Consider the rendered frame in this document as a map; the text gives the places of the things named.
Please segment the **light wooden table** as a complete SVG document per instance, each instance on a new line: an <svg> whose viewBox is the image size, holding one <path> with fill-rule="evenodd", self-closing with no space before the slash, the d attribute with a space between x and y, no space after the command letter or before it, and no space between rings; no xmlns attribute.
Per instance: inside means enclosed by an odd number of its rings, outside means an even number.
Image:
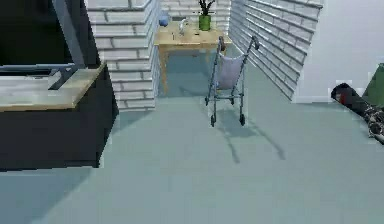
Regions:
<svg viewBox="0 0 384 224"><path fill-rule="evenodd" d="M210 31L201 31L195 22L185 24L184 35L179 34L179 22L170 22L167 27L159 27L154 40L158 49L160 79L163 91L168 92L167 60L173 51L206 50L209 52L218 45L222 37L225 45L230 45L232 40L217 27Z"/></svg>

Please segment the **grey metal stand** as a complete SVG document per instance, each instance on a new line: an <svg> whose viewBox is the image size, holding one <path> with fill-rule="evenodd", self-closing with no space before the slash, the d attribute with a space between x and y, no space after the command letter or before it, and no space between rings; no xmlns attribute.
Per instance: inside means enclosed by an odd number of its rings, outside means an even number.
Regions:
<svg viewBox="0 0 384 224"><path fill-rule="evenodd" d="M0 0L0 84L42 82L59 89L85 66L71 4Z"/></svg>

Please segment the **black cabinet with wooden top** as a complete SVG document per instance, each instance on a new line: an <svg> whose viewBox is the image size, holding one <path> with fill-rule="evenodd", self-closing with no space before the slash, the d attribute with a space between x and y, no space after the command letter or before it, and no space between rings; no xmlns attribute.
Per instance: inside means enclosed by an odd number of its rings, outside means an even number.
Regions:
<svg viewBox="0 0 384 224"><path fill-rule="evenodd" d="M0 172L97 168L118 113L105 63L57 90L0 94Z"/></svg>

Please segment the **grey cart with white bag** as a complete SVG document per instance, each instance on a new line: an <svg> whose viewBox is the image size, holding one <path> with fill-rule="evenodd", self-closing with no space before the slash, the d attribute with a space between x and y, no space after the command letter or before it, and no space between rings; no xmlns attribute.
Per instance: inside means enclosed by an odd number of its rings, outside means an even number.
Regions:
<svg viewBox="0 0 384 224"><path fill-rule="evenodd" d="M235 103L235 99L240 99L239 106L239 122L242 126L245 125L245 115L243 113L244 106L244 67L251 48L256 51L260 48L259 40L256 36L251 37L251 41L245 53L237 57L227 57L222 54L226 49L224 37L218 37L218 46L216 49L215 59L212 74L209 80L208 93L204 98L205 105L213 103L213 113L210 116L210 124L215 126L217 121L217 102L219 100L229 100L231 104Z"/></svg>

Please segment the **green box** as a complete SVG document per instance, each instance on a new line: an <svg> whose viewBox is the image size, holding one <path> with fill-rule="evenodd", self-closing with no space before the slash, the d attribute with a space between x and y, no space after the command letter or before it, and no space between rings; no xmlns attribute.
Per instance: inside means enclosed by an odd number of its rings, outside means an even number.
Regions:
<svg viewBox="0 0 384 224"><path fill-rule="evenodd" d="M363 98L372 105L384 107L384 63L378 65Z"/></svg>

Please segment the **houseplant in green pot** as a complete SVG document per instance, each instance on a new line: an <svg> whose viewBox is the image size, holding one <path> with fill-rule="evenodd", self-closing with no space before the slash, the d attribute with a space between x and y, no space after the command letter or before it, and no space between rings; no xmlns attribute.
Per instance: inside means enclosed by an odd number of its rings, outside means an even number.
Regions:
<svg viewBox="0 0 384 224"><path fill-rule="evenodd" d="M216 0L198 0L201 7L201 14L199 15L199 29L201 31L209 31L211 16L209 15L209 10L212 4Z"/></svg>

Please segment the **black patterned baseball bat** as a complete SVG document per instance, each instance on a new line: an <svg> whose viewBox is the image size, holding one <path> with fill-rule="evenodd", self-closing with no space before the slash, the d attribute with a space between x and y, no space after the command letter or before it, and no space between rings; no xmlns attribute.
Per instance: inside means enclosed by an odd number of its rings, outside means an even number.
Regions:
<svg viewBox="0 0 384 224"><path fill-rule="evenodd" d="M368 136L384 145L384 107L370 104L347 83L335 86L331 98L359 115L367 124Z"/></svg>

